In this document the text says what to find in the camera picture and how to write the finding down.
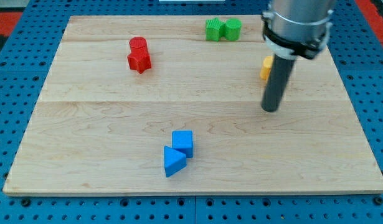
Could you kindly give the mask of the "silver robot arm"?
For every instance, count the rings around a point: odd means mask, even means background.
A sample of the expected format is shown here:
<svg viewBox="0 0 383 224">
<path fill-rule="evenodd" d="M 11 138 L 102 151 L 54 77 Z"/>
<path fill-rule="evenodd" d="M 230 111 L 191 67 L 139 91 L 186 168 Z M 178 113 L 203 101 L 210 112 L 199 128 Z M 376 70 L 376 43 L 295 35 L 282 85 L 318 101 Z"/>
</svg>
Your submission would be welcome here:
<svg viewBox="0 0 383 224">
<path fill-rule="evenodd" d="M 329 40 L 335 0 L 271 0 L 262 12 L 262 35 L 286 60 L 314 59 Z"/>
</svg>

